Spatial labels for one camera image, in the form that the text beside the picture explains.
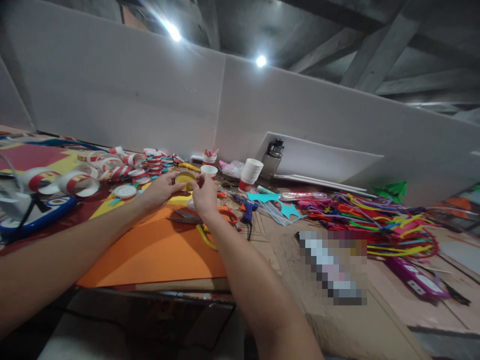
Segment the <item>light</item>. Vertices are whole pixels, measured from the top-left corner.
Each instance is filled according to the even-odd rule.
[[[267,59],[265,58],[265,56],[260,55],[260,56],[256,59],[256,65],[257,65],[259,68],[263,68],[266,64],[267,64]]]
[[[166,20],[163,25],[165,26],[166,30],[168,31],[173,40],[175,40],[176,42],[182,40],[182,36],[180,35],[179,30],[170,21]]]

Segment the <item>plastic bag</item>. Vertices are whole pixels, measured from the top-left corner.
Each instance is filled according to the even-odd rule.
[[[242,170],[245,164],[238,160],[233,160],[231,163],[220,161],[220,170],[222,173],[234,178],[240,179]]]

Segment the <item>right hand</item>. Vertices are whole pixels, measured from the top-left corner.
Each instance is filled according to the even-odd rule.
[[[200,174],[195,181],[189,182],[193,190],[193,203],[198,215],[203,221],[206,221],[212,215],[219,212],[217,206],[217,191],[218,186],[213,179],[205,174]]]

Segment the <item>orange paper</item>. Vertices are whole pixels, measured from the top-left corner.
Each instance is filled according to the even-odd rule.
[[[115,242],[77,284],[97,288],[227,276],[219,253],[205,244],[195,225],[166,219],[177,217],[172,209],[180,208],[186,211],[171,205],[143,219]]]

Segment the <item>plastic bottle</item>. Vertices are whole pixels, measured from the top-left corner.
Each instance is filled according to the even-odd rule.
[[[261,162],[263,163],[263,169],[260,173],[260,178],[271,181],[277,168],[282,161],[282,152],[284,151],[284,141],[283,139],[276,139],[275,141],[270,141],[266,153],[263,155]]]

